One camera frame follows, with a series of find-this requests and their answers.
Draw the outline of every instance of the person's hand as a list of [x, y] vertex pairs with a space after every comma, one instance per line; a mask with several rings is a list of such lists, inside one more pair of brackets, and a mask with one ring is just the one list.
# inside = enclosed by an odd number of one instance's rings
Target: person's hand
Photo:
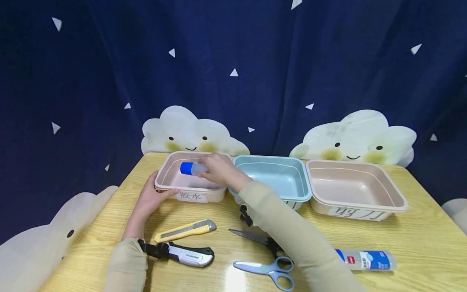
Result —
[[155, 171], [150, 175], [143, 189], [140, 192], [140, 196], [133, 208], [133, 212], [127, 222], [127, 227], [123, 232], [122, 241], [126, 238], [140, 238], [144, 237], [144, 224], [148, 220], [149, 216], [164, 202], [165, 199], [178, 193], [177, 189], [158, 193], [154, 189], [154, 181], [157, 173]]
[[146, 221], [165, 199], [178, 193], [178, 189], [171, 189], [163, 193], [156, 192], [154, 189], [154, 181], [158, 172], [159, 171], [155, 171], [151, 174], [144, 184], [138, 201], [134, 206], [132, 216], [142, 218]]
[[198, 176], [218, 185], [232, 187], [237, 193], [252, 179], [238, 170], [229, 157], [211, 153], [201, 157], [198, 162], [206, 165], [209, 172], [201, 172]]

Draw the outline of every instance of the blue bottle cap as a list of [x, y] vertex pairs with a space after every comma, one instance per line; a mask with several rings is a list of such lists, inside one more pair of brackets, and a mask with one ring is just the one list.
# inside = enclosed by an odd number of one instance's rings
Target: blue bottle cap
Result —
[[193, 162], [182, 162], [182, 164], [180, 164], [180, 172], [182, 174], [191, 175], [192, 166], [193, 166]]

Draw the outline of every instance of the glue bottle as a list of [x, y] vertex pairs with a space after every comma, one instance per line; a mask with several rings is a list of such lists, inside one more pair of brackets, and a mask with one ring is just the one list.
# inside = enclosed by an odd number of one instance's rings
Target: glue bottle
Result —
[[196, 162], [182, 162], [180, 165], [180, 172], [182, 174], [188, 174], [193, 176], [198, 176], [199, 173], [203, 171], [209, 171], [206, 165]]
[[336, 249], [342, 260], [353, 271], [393, 271], [396, 258], [387, 250]]

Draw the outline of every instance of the black scissors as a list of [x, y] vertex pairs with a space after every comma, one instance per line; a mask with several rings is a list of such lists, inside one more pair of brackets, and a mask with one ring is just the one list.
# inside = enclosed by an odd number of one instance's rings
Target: black scissors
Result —
[[[236, 235], [240, 235], [245, 238], [256, 241], [258, 243], [261, 243], [262, 245], [266, 246], [271, 251], [272, 256], [274, 258], [278, 258], [280, 256], [288, 256], [285, 253], [285, 251], [279, 246], [279, 244], [277, 244], [275, 240], [272, 239], [271, 237], [264, 237], [264, 236], [256, 235], [256, 234], [249, 233], [249, 232], [243, 232], [243, 231], [239, 231], [239, 230], [235, 230], [231, 228], [229, 228], [229, 231], [235, 233]], [[279, 260], [279, 262], [282, 264], [290, 264], [288, 261], [283, 261], [283, 260]]]

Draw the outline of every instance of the scissors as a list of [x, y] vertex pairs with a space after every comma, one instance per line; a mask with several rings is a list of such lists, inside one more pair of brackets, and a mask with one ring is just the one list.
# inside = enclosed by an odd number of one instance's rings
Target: scissors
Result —
[[[288, 268], [281, 268], [279, 266], [280, 262], [286, 262], [290, 265]], [[269, 275], [271, 279], [274, 281], [274, 284], [282, 291], [292, 291], [295, 283], [291, 276], [289, 276], [289, 272], [293, 269], [293, 262], [292, 259], [288, 256], [279, 256], [278, 258], [273, 261], [270, 265], [265, 265], [261, 263], [255, 262], [241, 262], [235, 261], [233, 262], [233, 266], [239, 270], [261, 274], [261, 275]], [[278, 280], [279, 278], [286, 278], [290, 281], [290, 288], [282, 287]]]
[[[253, 241], [261, 243], [262, 245], [266, 246], [271, 251], [272, 256], [274, 258], [278, 258], [279, 256], [288, 257], [288, 255], [279, 246], [279, 244], [277, 244], [275, 242], [275, 240], [272, 239], [271, 237], [263, 237], [263, 236], [256, 235], [256, 234], [253, 234], [253, 233], [243, 232], [243, 231], [239, 231], [239, 230], [235, 230], [235, 229], [231, 229], [231, 228], [229, 229], [229, 231], [231, 231], [231, 232], [233, 232], [233, 233], [235, 233], [237, 235], [240, 235], [240, 236], [243, 236], [245, 238], [248, 238], [248, 239], [251, 239]], [[288, 263], [289, 263], [289, 261], [281, 261], [281, 264], [288, 264]]]

